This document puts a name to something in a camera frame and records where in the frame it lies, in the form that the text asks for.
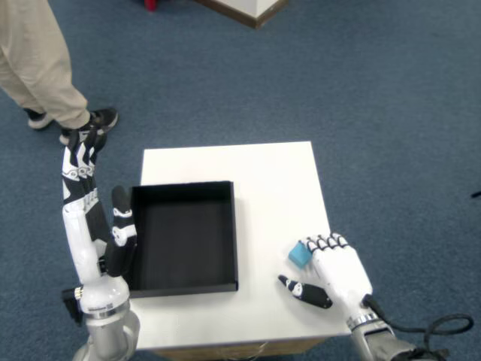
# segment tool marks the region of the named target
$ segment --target blue cube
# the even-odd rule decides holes
[[[309,250],[301,242],[298,242],[289,252],[289,259],[301,269],[309,263],[311,258],[312,254],[310,254]]]

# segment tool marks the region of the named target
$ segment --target white table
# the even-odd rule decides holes
[[[277,280],[318,283],[288,259],[300,237],[328,234],[310,142],[144,151],[141,185],[233,181],[239,290],[133,299],[139,349],[327,338],[349,331],[336,307],[299,302]]]

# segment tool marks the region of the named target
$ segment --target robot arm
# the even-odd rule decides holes
[[[113,190],[113,234],[98,199],[94,171],[105,135],[92,130],[79,142],[73,132],[62,164],[62,215],[81,287],[62,293],[72,317],[86,315],[89,340],[76,361],[128,359],[135,352],[140,324],[129,309],[129,287],[121,275],[129,269],[136,246],[129,199],[122,187]]]
[[[427,329],[406,329],[388,323],[384,313],[372,298],[372,286],[357,252],[346,239],[332,233],[301,240],[312,253],[312,263],[324,288],[291,281],[279,276],[294,297],[321,308],[338,305],[341,316],[351,330],[351,339],[362,361],[444,360],[446,353],[431,351],[430,335],[453,335],[469,330],[472,318],[452,315],[439,319]],[[450,331],[435,329],[449,320],[468,320],[468,324]],[[405,332],[424,332],[425,348],[396,338],[392,328]]]

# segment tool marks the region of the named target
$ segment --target black tray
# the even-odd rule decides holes
[[[133,297],[238,289],[232,182],[133,187],[132,211]]]

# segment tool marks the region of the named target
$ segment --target khaki pants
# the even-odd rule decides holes
[[[20,107],[47,112],[66,128],[89,121],[47,0],[0,0],[0,86]]]

